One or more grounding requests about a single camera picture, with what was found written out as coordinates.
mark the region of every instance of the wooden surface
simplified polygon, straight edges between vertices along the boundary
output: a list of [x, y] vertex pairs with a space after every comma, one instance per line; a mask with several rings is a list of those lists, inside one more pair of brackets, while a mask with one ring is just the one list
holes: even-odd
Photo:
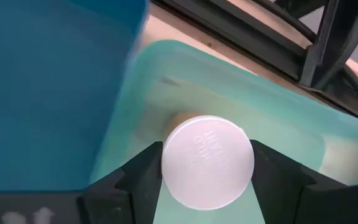
[[[279, 19], [277, 16], [271, 14], [264, 8], [261, 8], [251, 0], [228, 0], [235, 4], [237, 7], [244, 11], [247, 11], [251, 16], [254, 16], [258, 20], [268, 24], [271, 28], [281, 33], [290, 40], [296, 42], [303, 48], [310, 45], [310, 42], [304, 38], [297, 30], [289, 26], [286, 22]], [[199, 29], [189, 25], [174, 15], [164, 11], [163, 9], [151, 4], [149, 9], [149, 18], [146, 22], [144, 33], [141, 38], [141, 46], [151, 44], [158, 40], [179, 40], [188, 45], [202, 50], [206, 53], [214, 55], [221, 60], [225, 60], [231, 64], [238, 66], [239, 68], [248, 70], [254, 74], [258, 74], [270, 81], [291, 89], [297, 93], [305, 95], [309, 98], [317, 100], [301, 88], [289, 83], [272, 71], [259, 65], [250, 58], [242, 55], [228, 46], [220, 43], [216, 39], [210, 37]], [[358, 75], [358, 63], [353, 60], [348, 60], [347, 64]]]

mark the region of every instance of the black metal frame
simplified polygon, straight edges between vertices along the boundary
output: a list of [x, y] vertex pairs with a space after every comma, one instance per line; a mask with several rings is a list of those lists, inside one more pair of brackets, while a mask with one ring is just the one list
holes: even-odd
[[[348, 187], [258, 141], [251, 144], [252, 185], [266, 224], [358, 223], [358, 185]], [[32, 217], [44, 208], [55, 213], [51, 224], [152, 224], [162, 149], [155, 142], [84, 191], [0, 192], [0, 223], [8, 211]]]
[[[313, 44], [301, 48], [226, 0], [152, 0], [321, 101], [358, 118], [358, 76], [345, 64], [358, 44], [358, 0], [254, 1]], [[317, 35], [293, 16], [323, 5]]]

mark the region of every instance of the cylindrical object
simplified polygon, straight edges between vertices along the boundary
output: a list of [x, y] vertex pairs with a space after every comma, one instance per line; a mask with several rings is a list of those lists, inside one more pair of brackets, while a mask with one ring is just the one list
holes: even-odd
[[164, 181], [177, 201], [196, 210], [213, 210], [235, 201], [253, 171], [254, 152], [247, 135], [224, 118], [190, 118], [164, 144]]

